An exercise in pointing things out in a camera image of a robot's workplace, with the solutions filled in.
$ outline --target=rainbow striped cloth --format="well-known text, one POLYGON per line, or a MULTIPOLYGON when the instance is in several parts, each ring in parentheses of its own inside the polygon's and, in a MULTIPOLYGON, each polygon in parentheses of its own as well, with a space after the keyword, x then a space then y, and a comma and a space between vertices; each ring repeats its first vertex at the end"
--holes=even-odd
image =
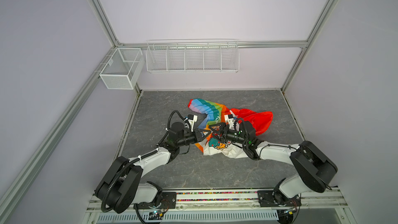
MULTIPOLYGON (((204 99, 192 99, 188 104, 189 109, 194 112, 207 114, 206 119, 199 125, 199 128, 209 130, 209 125, 225 122, 224 115, 233 114, 225 105, 206 101, 204 99)), ((213 155, 219 153, 220 150, 227 148, 226 145, 220 144, 212 135, 206 140, 195 144, 204 155, 213 155)))

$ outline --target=wire mesh basket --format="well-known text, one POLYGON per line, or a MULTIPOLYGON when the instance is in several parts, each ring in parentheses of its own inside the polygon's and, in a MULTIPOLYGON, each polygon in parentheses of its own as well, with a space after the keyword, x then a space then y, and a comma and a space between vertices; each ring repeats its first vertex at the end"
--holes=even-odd
POLYGON ((116 48, 100 77, 109 89, 134 89, 145 60, 140 48, 116 48))
POLYGON ((238 42, 148 45, 147 70, 151 73, 237 72, 238 42))

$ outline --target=gray marble floor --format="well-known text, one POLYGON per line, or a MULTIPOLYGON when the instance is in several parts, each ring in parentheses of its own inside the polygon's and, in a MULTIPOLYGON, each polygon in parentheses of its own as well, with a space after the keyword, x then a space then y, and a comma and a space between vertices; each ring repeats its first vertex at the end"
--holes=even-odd
MULTIPOLYGON (((256 112, 272 111, 273 121, 259 136, 272 143, 299 144, 302 139, 279 91, 159 91, 143 92, 129 136, 122 151, 124 157, 136 157, 153 150, 165 133, 167 119, 173 110, 183 116, 194 113, 187 105, 190 99, 202 98, 228 108, 248 108, 256 112)), ((197 114, 197 127, 205 114, 197 114)), ((172 122, 178 121, 175 114, 172 122)), ((164 189, 275 187, 284 177, 295 173, 293 166, 272 160, 232 159, 221 153, 203 156, 191 145, 190 151, 160 166, 141 181, 152 181, 164 189)))

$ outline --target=red fabric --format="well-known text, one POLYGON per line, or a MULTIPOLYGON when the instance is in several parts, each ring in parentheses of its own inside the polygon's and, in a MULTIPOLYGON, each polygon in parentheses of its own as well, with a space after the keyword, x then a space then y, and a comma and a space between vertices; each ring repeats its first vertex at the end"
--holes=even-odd
POLYGON ((254 112, 244 108, 232 108, 231 111, 236 115, 236 117, 249 121, 254 129, 256 129, 256 135, 264 133, 268 129, 273 118, 272 112, 254 112))
POLYGON ((193 101, 193 99, 191 99, 191 100, 189 101, 189 103, 188 103, 188 108, 189 108, 189 106, 192 104, 192 101, 193 101))

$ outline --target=cartoon print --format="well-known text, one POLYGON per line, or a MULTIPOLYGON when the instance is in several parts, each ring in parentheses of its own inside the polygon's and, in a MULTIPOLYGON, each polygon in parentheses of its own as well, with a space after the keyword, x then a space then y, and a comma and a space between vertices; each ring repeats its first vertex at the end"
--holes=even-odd
POLYGON ((211 138, 209 140, 209 147, 213 147, 216 148, 217 150, 222 150, 228 147, 228 145, 220 143, 220 141, 218 141, 215 138, 211 138))

